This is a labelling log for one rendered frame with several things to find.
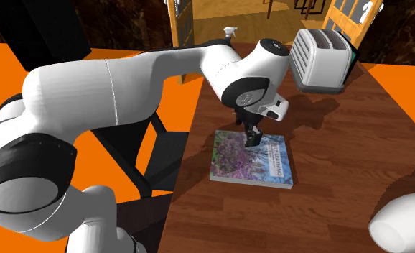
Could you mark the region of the white vase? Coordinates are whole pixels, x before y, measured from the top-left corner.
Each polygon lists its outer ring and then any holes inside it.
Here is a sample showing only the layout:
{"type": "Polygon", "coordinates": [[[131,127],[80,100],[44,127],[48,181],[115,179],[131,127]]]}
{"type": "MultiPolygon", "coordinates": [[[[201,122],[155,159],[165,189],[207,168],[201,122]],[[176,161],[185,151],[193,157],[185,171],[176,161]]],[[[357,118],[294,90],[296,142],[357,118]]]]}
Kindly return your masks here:
{"type": "Polygon", "coordinates": [[[368,230],[373,241],[389,253],[415,253],[415,193],[386,204],[368,230]]]}

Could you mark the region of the brown wooden table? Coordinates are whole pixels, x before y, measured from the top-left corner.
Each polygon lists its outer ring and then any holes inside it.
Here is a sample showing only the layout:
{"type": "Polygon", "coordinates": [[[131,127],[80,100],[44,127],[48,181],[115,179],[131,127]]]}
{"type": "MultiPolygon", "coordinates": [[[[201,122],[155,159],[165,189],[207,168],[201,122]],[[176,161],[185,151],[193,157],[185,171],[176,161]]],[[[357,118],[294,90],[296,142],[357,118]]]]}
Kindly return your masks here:
{"type": "Polygon", "coordinates": [[[287,75],[281,122],[290,189],[209,178],[218,129],[235,115],[203,83],[158,253],[385,253],[370,237],[373,214],[415,191],[415,123],[362,66],[338,95],[302,93],[287,75]]]}

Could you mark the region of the dark robot stand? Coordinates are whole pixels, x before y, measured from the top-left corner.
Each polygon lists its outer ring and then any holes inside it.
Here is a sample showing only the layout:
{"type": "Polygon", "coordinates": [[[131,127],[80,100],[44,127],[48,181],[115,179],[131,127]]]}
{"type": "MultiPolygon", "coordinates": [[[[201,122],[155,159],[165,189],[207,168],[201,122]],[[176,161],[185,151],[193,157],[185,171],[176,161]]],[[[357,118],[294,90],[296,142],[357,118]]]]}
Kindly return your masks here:
{"type": "Polygon", "coordinates": [[[147,253],[157,253],[172,194],[117,204],[117,226],[142,243],[147,253]]]}

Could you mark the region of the wooden door with glass panes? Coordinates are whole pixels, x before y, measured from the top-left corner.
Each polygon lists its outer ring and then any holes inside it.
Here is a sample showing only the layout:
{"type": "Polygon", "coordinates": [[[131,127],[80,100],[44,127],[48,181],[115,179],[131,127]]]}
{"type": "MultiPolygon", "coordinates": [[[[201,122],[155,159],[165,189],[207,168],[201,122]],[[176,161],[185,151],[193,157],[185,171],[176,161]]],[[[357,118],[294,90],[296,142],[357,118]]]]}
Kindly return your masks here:
{"type": "Polygon", "coordinates": [[[167,6],[174,47],[194,45],[193,0],[164,0],[167,6]]]}
{"type": "Polygon", "coordinates": [[[331,1],[322,29],[327,29],[329,23],[332,24],[330,30],[339,27],[341,33],[350,38],[350,43],[359,48],[377,13],[383,9],[383,0],[342,0],[339,8],[335,6],[336,2],[337,0],[331,1]],[[352,16],[359,3],[364,3],[363,13],[354,21],[352,16]]]}

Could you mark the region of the book with purple flower cover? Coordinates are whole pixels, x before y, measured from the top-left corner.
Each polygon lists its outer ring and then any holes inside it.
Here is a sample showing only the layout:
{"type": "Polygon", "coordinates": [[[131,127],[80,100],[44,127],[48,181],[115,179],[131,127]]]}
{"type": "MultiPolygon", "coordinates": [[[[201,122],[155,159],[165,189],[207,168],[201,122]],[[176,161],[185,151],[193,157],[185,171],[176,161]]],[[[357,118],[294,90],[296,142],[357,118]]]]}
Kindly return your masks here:
{"type": "Polygon", "coordinates": [[[245,144],[243,132],[215,132],[210,166],[212,181],[292,188],[294,181],[283,136],[267,134],[257,146],[245,144]]]}

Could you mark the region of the black chair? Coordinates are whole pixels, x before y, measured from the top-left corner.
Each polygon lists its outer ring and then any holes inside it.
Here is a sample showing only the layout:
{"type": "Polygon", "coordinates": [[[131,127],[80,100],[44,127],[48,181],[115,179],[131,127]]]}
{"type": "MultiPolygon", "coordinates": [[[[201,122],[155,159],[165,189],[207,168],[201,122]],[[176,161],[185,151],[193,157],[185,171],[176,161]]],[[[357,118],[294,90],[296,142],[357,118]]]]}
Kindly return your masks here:
{"type": "Polygon", "coordinates": [[[188,132],[168,132],[158,114],[153,113],[143,121],[94,129],[92,133],[136,186],[141,198],[150,198],[153,190],[174,190],[188,132]],[[142,174],[136,168],[136,160],[149,125],[157,136],[142,174]]]}

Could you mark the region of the black tablet with green edge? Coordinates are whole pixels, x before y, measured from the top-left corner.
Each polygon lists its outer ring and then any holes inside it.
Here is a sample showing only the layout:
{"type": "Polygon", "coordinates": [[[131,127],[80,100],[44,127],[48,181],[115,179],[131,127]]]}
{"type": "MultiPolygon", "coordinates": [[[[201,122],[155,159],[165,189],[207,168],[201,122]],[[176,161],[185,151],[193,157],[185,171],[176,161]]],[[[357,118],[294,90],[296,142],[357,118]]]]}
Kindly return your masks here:
{"type": "Polygon", "coordinates": [[[358,49],[348,39],[345,38],[345,41],[349,44],[349,46],[351,48],[351,59],[350,59],[350,64],[348,66],[348,71],[346,72],[346,76],[345,76],[345,79],[344,79],[343,83],[346,83],[347,79],[350,76],[350,73],[352,72],[355,64],[358,61],[358,58],[360,57],[360,52],[358,51],[358,49]]]}

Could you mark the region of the white toaster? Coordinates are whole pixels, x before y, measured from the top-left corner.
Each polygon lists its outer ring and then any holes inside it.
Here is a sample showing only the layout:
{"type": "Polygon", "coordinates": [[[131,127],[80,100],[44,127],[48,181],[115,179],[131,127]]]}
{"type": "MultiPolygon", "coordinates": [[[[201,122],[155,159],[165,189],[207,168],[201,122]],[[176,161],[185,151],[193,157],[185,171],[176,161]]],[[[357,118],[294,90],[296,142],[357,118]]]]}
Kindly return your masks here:
{"type": "Polygon", "coordinates": [[[289,68],[297,89],[307,93],[337,94],[351,59],[344,35],[330,29],[300,29],[289,53],[289,68]]]}

